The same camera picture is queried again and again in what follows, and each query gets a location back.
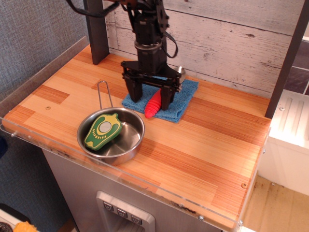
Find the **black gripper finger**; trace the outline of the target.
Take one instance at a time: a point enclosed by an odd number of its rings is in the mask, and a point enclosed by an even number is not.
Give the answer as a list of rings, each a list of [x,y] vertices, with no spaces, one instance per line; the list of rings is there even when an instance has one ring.
[[[172,87],[161,88],[161,109],[163,111],[169,108],[171,102],[173,102],[175,89]]]
[[[138,102],[142,97],[142,83],[135,79],[125,79],[126,87],[133,102]]]

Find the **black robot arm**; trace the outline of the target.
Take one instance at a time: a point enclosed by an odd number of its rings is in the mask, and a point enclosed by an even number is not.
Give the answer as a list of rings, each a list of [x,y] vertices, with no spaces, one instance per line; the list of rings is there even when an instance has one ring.
[[[135,33],[137,61],[123,61],[123,78],[133,102],[142,97],[143,85],[161,88],[161,108],[167,110],[174,94],[181,90],[181,75],[167,64],[166,32],[169,16],[161,0],[122,0],[120,5],[128,13]]]

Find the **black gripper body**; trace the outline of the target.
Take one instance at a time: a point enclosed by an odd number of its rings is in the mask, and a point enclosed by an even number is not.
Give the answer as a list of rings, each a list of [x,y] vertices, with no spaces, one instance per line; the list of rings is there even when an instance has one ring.
[[[153,87],[172,87],[175,92],[182,89],[180,76],[167,64],[168,54],[164,44],[137,44],[137,61],[123,61],[123,78],[139,80]]]

